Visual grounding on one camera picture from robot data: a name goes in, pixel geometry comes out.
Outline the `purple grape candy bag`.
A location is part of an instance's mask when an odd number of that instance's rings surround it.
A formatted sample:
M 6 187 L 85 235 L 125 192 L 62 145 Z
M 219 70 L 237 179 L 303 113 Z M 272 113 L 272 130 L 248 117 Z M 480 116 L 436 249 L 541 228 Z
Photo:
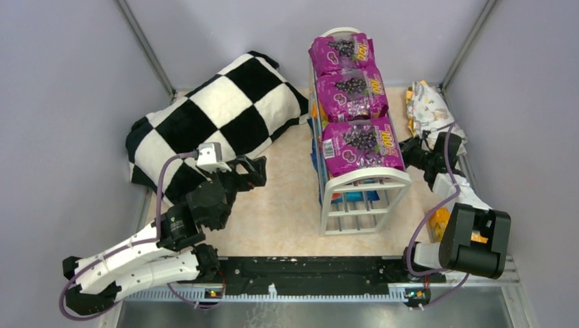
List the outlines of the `purple grape candy bag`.
M 315 86 L 329 122 L 381 118 L 388 113 L 389 101 L 376 67 L 324 75 Z
M 373 167 L 405 170 L 388 117 L 328 123 L 322 132 L 322 156 L 332 177 Z
M 376 67 L 373 40 L 365 33 L 318 37 L 308 52 L 316 77 Z

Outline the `orange candy bag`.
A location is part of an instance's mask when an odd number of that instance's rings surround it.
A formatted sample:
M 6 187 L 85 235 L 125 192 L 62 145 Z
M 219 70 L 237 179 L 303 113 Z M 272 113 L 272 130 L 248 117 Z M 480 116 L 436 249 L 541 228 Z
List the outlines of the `orange candy bag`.
M 311 117 L 312 119 L 318 119 L 319 117 L 319 111 L 318 111 L 318 107 L 317 107 L 317 101 L 316 100 L 312 100 L 311 101 L 311 105 L 310 105 L 310 110 L 311 110 Z
M 449 222 L 451 213 L 444 207 L 439 208 L 428 220 L 428 226 L 431 232 L 432 241 L 437 243 L 442 240 L 446 226 Z M 486 244 L 488 238 L 481 235 L 480 231 L 473 230 L 471 241 Z

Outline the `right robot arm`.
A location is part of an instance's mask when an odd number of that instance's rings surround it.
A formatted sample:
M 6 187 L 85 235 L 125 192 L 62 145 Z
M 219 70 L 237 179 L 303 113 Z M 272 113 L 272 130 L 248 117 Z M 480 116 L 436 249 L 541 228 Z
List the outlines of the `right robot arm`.
M 416 277 L 450 270 L 498 279 L 505 270 L 511 217 L 482 201 L 456 167 L 460 143 L 458 135 L 442 132 L 431 150 L 423 148 L 419 137 L 399 144 L 405 166 L 423 170 L 430 190 L 442 198 L 418 229 L 439 210 L 449 214 L 440 241 L 419 243 L 414 232 L 402 260 Z

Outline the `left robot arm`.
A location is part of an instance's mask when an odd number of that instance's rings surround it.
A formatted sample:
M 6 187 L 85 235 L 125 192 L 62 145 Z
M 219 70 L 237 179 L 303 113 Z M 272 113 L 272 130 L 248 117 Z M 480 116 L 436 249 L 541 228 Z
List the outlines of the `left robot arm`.
M 165 172 L 172 162 L 185 159 L 194 159 L 209 178 L 188 193 L 184 202 L 163 213 Z M 216 248 L 204 242 L 203 229 L 225 228 L 237 194 L 266 185 L 266 163 L 265 156 L 251 159 L 245 155 L 224 161 L 216 142 L 171 156 L 158 177 L 153 222 L 98 254 L 63 260 L 67 283 L 59 296 L 60 312 L 70 320 L 91 320 L 151 287 L 212 281 L 220 264 Z

